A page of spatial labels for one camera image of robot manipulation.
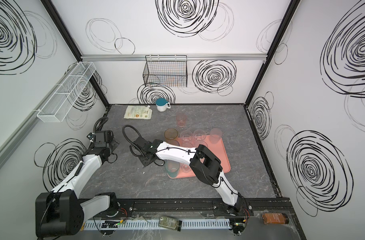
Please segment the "teal glass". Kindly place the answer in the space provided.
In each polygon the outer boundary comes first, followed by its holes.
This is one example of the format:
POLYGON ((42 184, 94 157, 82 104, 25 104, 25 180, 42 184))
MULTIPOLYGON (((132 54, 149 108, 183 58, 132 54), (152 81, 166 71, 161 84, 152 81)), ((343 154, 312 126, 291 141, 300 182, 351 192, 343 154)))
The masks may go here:
POLYGON ((176 178, 179 173, 180 163, 175 161, 166 161, 165 163, 165 169, 167 171, 167 175, 170 178, 176 178))

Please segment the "amber glass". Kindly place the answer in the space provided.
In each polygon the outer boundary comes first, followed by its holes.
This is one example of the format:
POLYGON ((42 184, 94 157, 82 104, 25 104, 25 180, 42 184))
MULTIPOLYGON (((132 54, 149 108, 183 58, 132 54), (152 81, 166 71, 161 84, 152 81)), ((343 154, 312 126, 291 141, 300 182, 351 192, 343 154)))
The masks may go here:
POLYGON ((179 146, 177 137, 178 137, 178 130, 175 128, 169 128, 164 131, 165 141, 170 145, 179 146))

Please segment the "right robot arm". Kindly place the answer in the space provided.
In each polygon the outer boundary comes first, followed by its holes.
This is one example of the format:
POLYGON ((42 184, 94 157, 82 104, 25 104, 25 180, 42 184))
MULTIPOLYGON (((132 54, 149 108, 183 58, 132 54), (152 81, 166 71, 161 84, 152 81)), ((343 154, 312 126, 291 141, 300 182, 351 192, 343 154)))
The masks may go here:
POLYGON ((161 140, 146 141, 142 137, 129 143, 129 149, 144 166, 158 161, 188 165, 199 181, 216 189, 229 214, 250 217, 248 201, 227 180, 220 159, 208 147, 185 148, 161 140))

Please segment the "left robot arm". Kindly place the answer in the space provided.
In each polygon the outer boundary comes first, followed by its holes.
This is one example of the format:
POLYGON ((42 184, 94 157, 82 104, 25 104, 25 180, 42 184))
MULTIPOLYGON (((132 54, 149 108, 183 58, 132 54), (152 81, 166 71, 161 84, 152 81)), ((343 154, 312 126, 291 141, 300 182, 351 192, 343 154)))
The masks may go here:
POLYGON ((84 222, 108 211, 117 212, 115 193, 103 193, 81 202, 86 183, 118 147, 112 131, 95 131, 92 142, 75 169, 48 193, 35 201, 35 233, 38 239, 77 234, 84 222))

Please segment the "frosted textured glass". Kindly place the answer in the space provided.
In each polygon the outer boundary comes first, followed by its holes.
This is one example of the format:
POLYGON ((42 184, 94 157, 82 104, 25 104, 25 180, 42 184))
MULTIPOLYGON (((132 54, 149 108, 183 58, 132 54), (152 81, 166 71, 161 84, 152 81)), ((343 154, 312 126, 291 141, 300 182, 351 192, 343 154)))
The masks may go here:
POLYGON ((212 144, 218 143, 221 138, 222 138, 222 130, 221 129, 213 128, 213 129, 210 130, 209 141, 212 144))

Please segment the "clear tall glass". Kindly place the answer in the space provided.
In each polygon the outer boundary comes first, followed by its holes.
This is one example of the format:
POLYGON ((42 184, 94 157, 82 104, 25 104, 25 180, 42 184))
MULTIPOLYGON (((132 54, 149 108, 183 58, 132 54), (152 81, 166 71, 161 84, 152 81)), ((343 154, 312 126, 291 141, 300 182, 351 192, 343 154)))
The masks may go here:
POLYGON ((186 164, 180 164, 180 170, 183 173, 190 173, 192 171, 191 167, 189 165, 186 165, 186 164))

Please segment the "pink tray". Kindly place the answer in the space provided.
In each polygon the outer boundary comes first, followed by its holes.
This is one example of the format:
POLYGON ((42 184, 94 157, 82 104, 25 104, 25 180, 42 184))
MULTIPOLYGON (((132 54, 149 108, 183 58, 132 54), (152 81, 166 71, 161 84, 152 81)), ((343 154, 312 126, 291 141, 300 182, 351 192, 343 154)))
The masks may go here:
MULTIPOLYGON (((223 171, 225 173, 228 173, 231 170, 231 166, 229 163, 229 159, 228 159, 222 138, 216 144, 212 144, 209 141, 209 136, 207 136, 206 139, 201 142, 192 140, 191 142, 184 143, 180 138, 178 138, 177 141, 179 142, 181 147, 198 147, 198 144, 204 143, 204 145, 206 145, 208 147, 208 149, 211 150, 219 158, 219 160, 221 161, 221 166, 223 168, 223 171)), ((171 179, 190 178, 190 177, 195 177, 195 174, 193 171, 191 171, 190 173, 183 173, 179 168, 179 173, 178 173, 177 177, 171 178, 171 179)))

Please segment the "clear faceted glass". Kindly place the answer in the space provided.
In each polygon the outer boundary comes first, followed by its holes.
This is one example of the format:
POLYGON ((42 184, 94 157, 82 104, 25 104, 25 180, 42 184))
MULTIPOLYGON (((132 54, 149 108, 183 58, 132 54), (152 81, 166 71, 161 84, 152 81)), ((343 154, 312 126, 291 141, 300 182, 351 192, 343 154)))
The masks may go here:
POLYGON ((184 143, 187 143, 187 142, 191 142, 192 139, 193 139, 193 133, 191 131, 183 131, 180 133, 180 139, 184 142, 184 143))

